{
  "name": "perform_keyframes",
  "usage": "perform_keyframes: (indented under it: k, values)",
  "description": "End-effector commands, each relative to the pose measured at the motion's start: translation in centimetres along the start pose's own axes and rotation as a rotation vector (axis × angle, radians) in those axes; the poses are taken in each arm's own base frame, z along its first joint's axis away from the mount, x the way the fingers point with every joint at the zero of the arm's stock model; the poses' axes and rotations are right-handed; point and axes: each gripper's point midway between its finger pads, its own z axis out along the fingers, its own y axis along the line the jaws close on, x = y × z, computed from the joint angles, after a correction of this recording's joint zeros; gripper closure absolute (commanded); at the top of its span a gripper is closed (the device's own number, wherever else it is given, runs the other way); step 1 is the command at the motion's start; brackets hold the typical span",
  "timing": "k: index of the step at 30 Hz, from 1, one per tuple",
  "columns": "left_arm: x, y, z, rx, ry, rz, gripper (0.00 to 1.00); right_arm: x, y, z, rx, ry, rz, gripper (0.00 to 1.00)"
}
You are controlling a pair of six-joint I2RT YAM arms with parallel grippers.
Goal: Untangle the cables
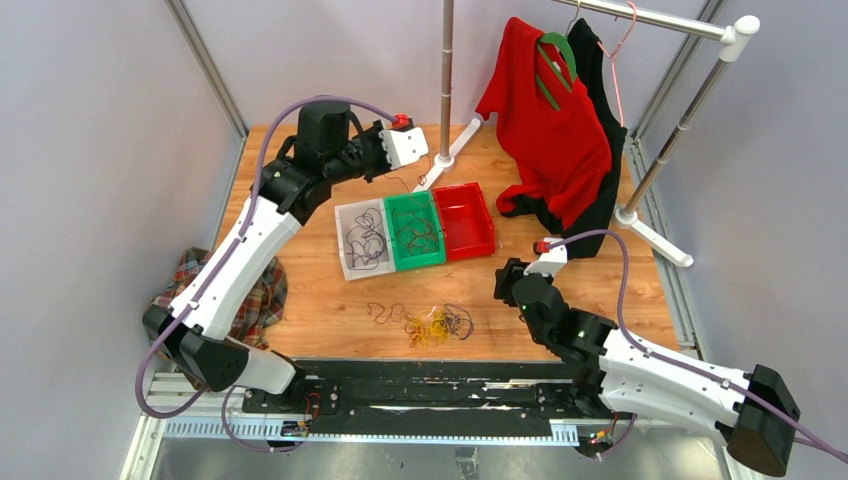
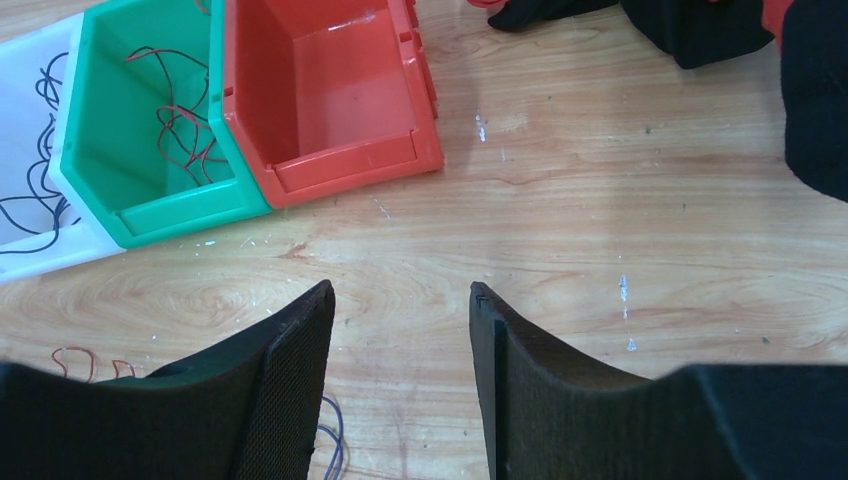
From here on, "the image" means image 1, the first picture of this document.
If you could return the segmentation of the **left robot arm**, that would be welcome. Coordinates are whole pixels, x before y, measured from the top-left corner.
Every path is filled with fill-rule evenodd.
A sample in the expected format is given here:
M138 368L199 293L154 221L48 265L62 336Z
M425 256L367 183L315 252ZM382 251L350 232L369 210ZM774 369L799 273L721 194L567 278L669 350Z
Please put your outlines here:
M284 111L298 115L269 163L258 164L251 194L232 229L186 288L167 305L151 305L143 324L156 352L214 392L233 386L268 392L283 413L298 411L306 386L287 357L235 339L231 325L251 288L277 252L331 196L335 185L375 177L427 154L422 130L403 115L378 108L366 127L356 101L318 96Z

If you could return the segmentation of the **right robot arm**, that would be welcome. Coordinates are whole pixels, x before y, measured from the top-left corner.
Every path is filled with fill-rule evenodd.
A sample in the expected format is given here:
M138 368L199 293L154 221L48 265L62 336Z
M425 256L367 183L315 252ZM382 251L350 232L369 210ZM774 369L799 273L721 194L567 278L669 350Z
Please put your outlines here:
M575 368L571 400L582 415L653 418L722 442L738 463L783 477L800 409L782 376L709 364L626 333L612 320L573 308L549 276L510 258L493 296L515 307L532 340Z

